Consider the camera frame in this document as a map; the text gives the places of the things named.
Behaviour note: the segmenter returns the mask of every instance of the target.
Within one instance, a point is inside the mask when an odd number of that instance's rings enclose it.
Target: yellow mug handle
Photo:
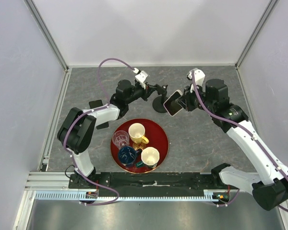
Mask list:
[[[148,144],[148,143],[149,143],[149,140],[147,139],[147,137],[143,136],[143,137],[142,137],[142,142],[143,142],[144,144]]]

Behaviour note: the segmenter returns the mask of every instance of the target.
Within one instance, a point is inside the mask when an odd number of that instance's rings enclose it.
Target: marble texture surface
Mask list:
[[[150,84],[168,84],[168,95],[190,84],[186,73],[193,67],[142,67],[150,76]],[[205,74],[205,80],[219,78],[229,88],[231,102],[239,105],[247,114],[247,106],[242,89],[233,66],[198,67]],[[73,107],[89,108],[88,102],[106,98],[97,81],[97,68],[73,68],[58,129],[65,116]],[[134,73],[128,68],[102,68],[101,79],[109,95],[115,92],[118,81],[128,79],[133,82]],[[127,120],[147,118],[157,122],[168,135],[170,148],[165,161],[155,172],[210,172],[212,168],[224,162],[239,170],[255,172],[251,162],[238,145],[223,131],[213,124],[210,116],[196,109],[193,112],[181,111],[175,117],[159,114],[152,108],[152,101],[157,93],[147,102],[142,99],[129,105],[129,112],[124,118],[110,122],[109,128],[95,130],[88,149],[92,163],[99,172],[122,172],[110,154],[110,142],[114,131]],[[48,171],[64,171],[71,160],[61,143],[55,138],[50,154]]]

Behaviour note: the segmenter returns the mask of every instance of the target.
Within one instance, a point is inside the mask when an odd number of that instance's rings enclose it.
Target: black phone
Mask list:
[[[178,98],[182,96],[180,90],[176,90],[164,103],[163,106],[166,111],[171,115],[176,115],[183,107],[176,102]]]

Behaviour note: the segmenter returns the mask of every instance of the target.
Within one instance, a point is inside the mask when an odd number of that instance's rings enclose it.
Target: white phone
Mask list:
[[[176,115],[182,108],[180,104],[176,102],[178,98],[182,96],[180,90],[176,90],[164,103],[163,106],[171,116]]]

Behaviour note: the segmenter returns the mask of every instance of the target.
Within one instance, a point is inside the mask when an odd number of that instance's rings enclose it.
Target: clear drinking glass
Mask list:
[[[129,134],[122,130],[117,131],[116,133],[113,134],[112,141],[116,145],[116,147],[120,150],[125,146],[129,146]]]

